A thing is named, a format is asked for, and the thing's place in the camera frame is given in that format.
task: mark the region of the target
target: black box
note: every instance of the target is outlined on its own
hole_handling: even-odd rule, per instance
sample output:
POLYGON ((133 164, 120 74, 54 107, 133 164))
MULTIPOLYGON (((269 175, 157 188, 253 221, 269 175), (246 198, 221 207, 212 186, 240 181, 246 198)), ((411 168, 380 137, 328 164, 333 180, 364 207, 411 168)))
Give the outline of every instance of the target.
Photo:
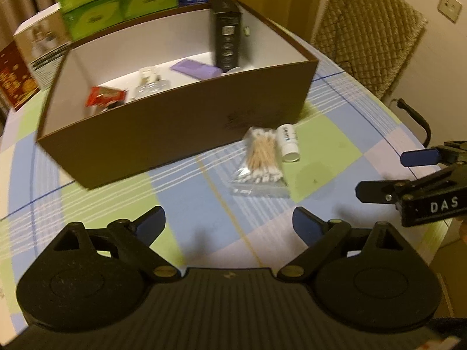
POLYGON ((211 48, 216 67, 238 67, 241 11, 233 0, 211 0, 211 48))

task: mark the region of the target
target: beige wall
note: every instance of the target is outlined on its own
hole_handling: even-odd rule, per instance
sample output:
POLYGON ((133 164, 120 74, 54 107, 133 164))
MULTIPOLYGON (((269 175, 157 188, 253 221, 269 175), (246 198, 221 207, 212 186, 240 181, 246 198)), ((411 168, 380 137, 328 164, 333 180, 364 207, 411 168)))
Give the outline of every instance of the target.
MULTIPOLYGON (((392 97, 403 98, 428 121, 431 145, 467 139, 467 0, 459 0, 464 9, 456 24, 438 12, 439 0, 406 1, 429 23, 392 97)), ((325 3, 320 1, 317 23, 325 3)), ((392 110, 423 142, 423 130, 405 112, 397 107, 392 110)))

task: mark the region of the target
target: chair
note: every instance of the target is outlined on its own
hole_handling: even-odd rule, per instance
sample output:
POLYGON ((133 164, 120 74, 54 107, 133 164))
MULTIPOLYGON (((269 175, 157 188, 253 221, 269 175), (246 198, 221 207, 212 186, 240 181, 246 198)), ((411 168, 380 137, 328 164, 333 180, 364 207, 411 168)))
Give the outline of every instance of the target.
POLYGON ((311 44, 381 99, 393 90, 427 22, 404 0, 328 0, 311 44))

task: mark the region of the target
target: brown cardboard box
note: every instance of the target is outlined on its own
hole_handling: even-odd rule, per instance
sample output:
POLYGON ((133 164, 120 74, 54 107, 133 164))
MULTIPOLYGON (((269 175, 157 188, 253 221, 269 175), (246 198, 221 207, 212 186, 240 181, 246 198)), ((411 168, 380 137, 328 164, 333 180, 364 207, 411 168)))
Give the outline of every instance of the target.
POLYGON ((75 42, 54 80, 37 141, 86 188, 240 140, 251 126, 297 121, 317 59, 241 4, 245 71, 197 81, 171 62, 209 53, 209 4, 167 10, 75 42), (172 89, 93 115, 92 86, 128 88, 141 67, 159 65, 172 89))

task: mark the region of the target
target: plaid tablecloth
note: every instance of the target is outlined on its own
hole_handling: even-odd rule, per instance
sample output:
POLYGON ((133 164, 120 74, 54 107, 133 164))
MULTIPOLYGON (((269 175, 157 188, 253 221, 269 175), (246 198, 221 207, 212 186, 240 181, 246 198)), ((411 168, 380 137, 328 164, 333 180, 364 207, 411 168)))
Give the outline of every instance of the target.
POLYGON ((358 227, 389 221, 430 262, 449 222, 403 229, 394 206, 362 204, 354 188, 361 180, 414 179, 438 168, 402 167, 399 155, 421 148, 419 141, 355 79, 303 44, 320 63, 296 124, 301 160, 285 164, 289 199, 230 195, 229 179, 245 154, 240 142, 87 191, 34 143, 47 91, 11 112, 0 147, 0 339, 25 327, 15 285, 66 223, 104 227, 155 205, 165 209, 167 226, 151 247, 182 269, 276 271, 305 249, 291 222, 298 205, 358 227))

